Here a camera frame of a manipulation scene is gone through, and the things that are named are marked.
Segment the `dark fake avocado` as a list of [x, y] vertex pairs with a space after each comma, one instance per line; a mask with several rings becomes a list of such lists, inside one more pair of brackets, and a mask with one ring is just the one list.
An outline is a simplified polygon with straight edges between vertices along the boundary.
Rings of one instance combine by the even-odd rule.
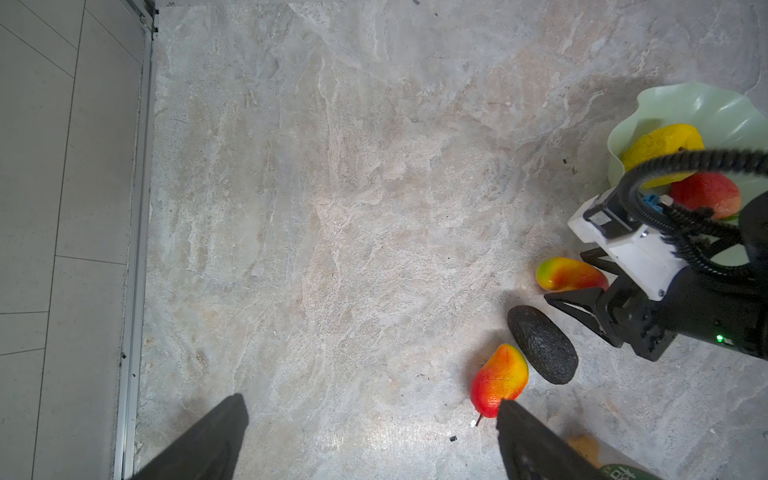
[[543, 312], [517, 305], [507, 313], [507, 326], [520, 350], [534, 369], [555, 385], [575, 376], [579, 357], [571, 340]]

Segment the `red fake strawberry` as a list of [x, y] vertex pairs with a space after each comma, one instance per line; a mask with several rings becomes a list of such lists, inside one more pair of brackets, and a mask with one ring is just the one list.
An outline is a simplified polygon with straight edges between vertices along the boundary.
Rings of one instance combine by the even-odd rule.
[[736, 215], [742, 204], [738, 186], [718, 172], [701, 172], [671, 185], [669, 196], [689, 210], [710, 208], [715, 219]]

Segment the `red yellow fake pear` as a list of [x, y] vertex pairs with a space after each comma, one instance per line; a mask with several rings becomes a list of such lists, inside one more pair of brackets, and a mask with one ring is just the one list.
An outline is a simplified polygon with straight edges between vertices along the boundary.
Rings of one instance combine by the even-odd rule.
[[529, 380], [528, 364], [521, 351], [511, 345], [500, 345], [470, 384], [470, 400], [478, 413], [470, 427], [483, 418], [496, 418], [503, 400], [515, 400]]

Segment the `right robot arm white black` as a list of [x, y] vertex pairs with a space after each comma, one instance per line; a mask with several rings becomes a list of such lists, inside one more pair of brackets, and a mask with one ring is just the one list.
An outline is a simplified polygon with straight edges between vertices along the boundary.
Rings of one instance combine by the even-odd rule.
[[605, 288], [548, 293], [546, 302], [578, 320], [614, 347], [658, 360], [679, 335], [759, 359], [767, 357], [767, 197], [742, 212], [735, 240], [719, 238], [707, 258], [734, 245], [746, 250], [747, 274], [717, 277], [677, 257], [660, 232], [645, 225], [607, 240], [588, 221], [587, 202], [570, 220], [577, 236], [594, 243], [582, 252], [588, 265], [613, 274]]

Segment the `red yellow fake mango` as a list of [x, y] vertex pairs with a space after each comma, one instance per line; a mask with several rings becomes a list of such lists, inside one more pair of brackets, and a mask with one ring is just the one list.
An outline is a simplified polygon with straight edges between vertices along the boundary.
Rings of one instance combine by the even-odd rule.
[[564, 292], [599, 287], [606, 290], [609, 282], [598, 269], [580, 260], [552, 257], [539, 264], [535, 279], [548, 292]]

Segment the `yellow fake bell pepper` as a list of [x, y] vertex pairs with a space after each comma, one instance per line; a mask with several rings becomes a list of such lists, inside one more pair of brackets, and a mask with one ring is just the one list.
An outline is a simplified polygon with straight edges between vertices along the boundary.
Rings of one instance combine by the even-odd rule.
[[680, 151], [703, 150], [704, 143], [698, 130], [689, 124], [673, 124], [641, 136], [620, 157], [625, 171], [665, 155]]

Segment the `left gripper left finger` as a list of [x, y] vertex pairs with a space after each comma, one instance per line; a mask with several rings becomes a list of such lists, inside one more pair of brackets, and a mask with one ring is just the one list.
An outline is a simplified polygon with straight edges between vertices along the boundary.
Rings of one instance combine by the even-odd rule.
[[232, 479], [248, 424], [243, 396], [230, 395], [132, 479]]

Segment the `green wavy fruit bowl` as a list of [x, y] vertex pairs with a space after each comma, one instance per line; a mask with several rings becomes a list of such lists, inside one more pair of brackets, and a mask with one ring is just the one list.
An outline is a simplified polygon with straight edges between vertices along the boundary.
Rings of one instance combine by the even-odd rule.
[[[625, 173], [620, 157], [641, 136], [673, 124], [694, 126], [704, 148], [729, 150], [767, 150], [767, 118], [744, 95], [702, 83], [654, 87], [637, 97], [637, 109], [609, 134], [607, 167], [609, 185], [616, 186]], [[741, 210], [767, 191], [767, 178], [755, 174], [721, 173], [741, 192], [740, 211], [727, 219], [717, 219], [738, 226]], [[684, 180], [681, 175], [676, 181]], [[655, 187], [656, 195], [666, 194], [673, 184]]]

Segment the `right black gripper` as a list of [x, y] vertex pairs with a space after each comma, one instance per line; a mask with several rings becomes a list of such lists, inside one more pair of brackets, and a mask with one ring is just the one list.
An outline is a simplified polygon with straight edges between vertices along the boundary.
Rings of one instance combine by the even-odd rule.
[[652, 301], [600, 247], [583, 262], [617, 279], [600, 287], [550, 292], [546, 303], [571, 316], [612, 347], [624, 343], [656, 361], [678, 335], [767, 357], [767, 196], [747, 204], [739, 225], [716, 221], [704, 209], [660, 201], [649, 204], [669, 227], [663, 241], [686, 266], [669, 292]]

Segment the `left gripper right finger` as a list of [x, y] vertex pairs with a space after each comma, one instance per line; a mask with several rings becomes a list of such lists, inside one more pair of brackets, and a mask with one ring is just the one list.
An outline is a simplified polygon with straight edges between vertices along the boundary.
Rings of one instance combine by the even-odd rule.
[[497, 431], [508, 479], [605, 479], [598, 469], [516, 401], [501, 401]]

